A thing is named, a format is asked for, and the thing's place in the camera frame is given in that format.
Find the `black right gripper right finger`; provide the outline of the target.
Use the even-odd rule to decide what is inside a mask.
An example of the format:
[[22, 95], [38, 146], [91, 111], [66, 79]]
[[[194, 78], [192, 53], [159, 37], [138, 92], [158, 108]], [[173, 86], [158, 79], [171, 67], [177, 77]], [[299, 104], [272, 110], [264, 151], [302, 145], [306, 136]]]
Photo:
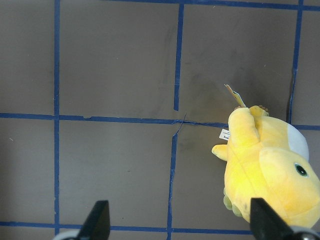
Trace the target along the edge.
[[263, 198], [250, 201], [250, 230], [256, 240], [296, 240], [292, 228]]

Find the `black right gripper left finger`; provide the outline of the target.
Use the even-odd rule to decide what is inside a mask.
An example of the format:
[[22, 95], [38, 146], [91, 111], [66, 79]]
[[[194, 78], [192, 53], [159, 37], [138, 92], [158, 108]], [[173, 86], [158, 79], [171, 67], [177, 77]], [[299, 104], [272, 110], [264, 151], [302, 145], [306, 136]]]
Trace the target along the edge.
[[98, 200], [79, 233], [77, 240], [107, 240], [111, 232], [110, 209], [108, 200]]

